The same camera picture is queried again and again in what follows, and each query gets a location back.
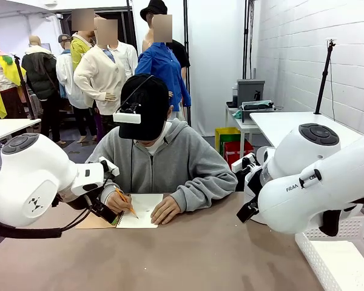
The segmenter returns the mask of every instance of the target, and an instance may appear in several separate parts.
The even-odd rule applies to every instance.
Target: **person's right hand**
[[[106,206],[109,207],[113,212],[120,213],[122,211],[129,212],[132,208],[132,198],[129,196],[125,196],[128,202],[124,202],[119,193],[114,191],[112,194],[109,195],[108,200],[106,202]]]
[[[107,93],[105,96],[105,101],[114,102],[116,101],[116,96],[110,93]]]

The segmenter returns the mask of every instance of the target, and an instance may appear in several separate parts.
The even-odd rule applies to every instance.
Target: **black puffer jacket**
[[[27,71],[27,84],[39,100],[59,94],[55,65],[56,59],[47,53],[36,52],[23,57],[22,67]]]

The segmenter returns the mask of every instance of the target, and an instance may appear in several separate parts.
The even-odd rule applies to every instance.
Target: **notebook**
[[[364,291],[364,257],[350,241],[311,241],[343,291]]]
[[[116,225],[113,226],[101,217],[91,213],[76,229],[156,229],[158,226],[151,223],[151,213],[163,200],[163,194],[131,194],[132,206],[139,219],[131,212],[122,212],[116,217]]]

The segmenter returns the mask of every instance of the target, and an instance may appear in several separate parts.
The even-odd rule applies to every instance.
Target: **orange pencil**
[[[120,195],[120,198],[124,201],[124,202],[126,202],[126,203],[128,203],[128,200],[127,200],[127,198],[120,192],[120,190],[119,190],[119,188],[118,187],[116,187],[115,185],[113,185],[114,186],[114,188],[115,188],[115,191],[117,192],[117,193],[119,193],[119,195]],[[132,212],[132,214],[133,215],[135,215],[136,216],[136,218],[137,219],[139,219],[139,217],[136,215],[136,212],[134,211],[134,209],[133,208],[130,208],[129,209],[131,212]]]

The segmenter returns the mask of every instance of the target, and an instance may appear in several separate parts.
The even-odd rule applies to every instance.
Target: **table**
[[[279,146],[283,138],[285,138],[292,129],[305,123],[318,123],[329,127],[338,134],[341,148],[350,145],[362,136],[345,125],[323,115],[313,114],[313,112],[251,113],[251,118],[275,148]]]
[[[0,139],[39,122],[40,119],[0,119]]]
[[[240,131],[240,159],[244,157],[244,141],[245,141],[245,134],[248,133],[248,142],[252,145],[252,134],[253,133],[260,133],[259,126],[251,120],[251,124],[243,124],[241,119],[236,119],[233,114],[237,111],[236,108],[229,108],[225,105],[225,127],[228,127],[228,115],[234,120],[234,123]]]
[[[71,229],[62,238],[5,239],[0,291],[322,290],[294,235],[236,217],[244,194],[157,229]],[[60,204],[33,227],[66,225]]]

